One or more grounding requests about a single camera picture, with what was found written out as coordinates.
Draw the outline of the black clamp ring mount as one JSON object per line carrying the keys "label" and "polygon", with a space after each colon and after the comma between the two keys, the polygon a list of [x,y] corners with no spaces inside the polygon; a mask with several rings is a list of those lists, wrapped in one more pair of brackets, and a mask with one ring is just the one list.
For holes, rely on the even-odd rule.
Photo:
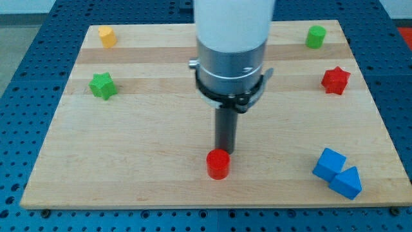
{"label": "black clamp ring mount", "polygon": [[272,77],[273,68],[269,68],[263,75],[260,75],[259,81],[250,90],[241,94],[222,95],[214,93],[207,89],[199,80],[198,71],[195,71],[196,88],[200,97],[211,107],[215,109],[230,109],[236,113],[246,113],[258,100],[265,91],[268,80]]}

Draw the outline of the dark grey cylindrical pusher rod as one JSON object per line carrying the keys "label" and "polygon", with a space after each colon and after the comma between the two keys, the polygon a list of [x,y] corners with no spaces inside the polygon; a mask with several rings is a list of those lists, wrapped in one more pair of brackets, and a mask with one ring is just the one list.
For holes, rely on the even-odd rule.
{"label": "dark grey cylindrical pusher rod", "polygon": [[232,154],[235,150],[238,114],[227,108],[215,110],[215,148]]}

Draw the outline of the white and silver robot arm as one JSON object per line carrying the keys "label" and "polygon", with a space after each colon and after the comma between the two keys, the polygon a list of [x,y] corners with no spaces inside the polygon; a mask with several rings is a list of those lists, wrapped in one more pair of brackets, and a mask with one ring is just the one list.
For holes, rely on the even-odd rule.
{"label": "white and silver robot arm", "polygon": [[273,74],[263,59],[275,0],[195,0],[196,87],[215,109],[215,147],[235,150],[238,115],[265,91]]}

